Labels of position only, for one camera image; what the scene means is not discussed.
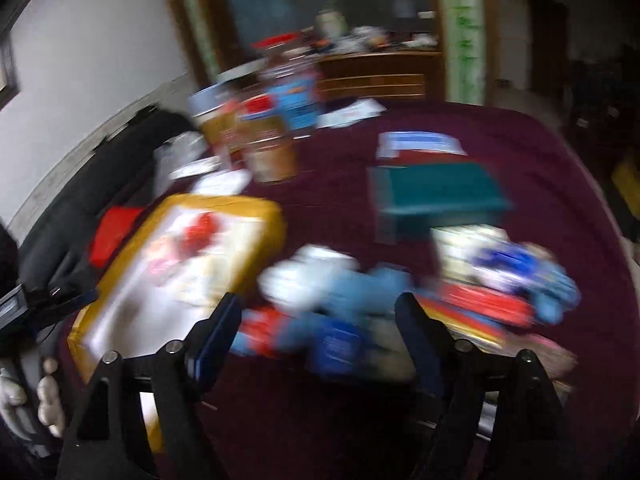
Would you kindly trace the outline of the gloved operator hand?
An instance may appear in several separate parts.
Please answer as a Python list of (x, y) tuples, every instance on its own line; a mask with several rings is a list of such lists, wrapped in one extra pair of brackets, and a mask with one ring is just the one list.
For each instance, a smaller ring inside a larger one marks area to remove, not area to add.
[(55, 439), (61, 439), (66, 428), (60, 388), (54, 377), (58, 360), (50, 356), (45, 358), (42, 369), (43, 376), (32, 392), (6, 367), (1, 369), (2, 422), (11, 434), (27, 442), (36, 440), (38, 427), (47, 430)]

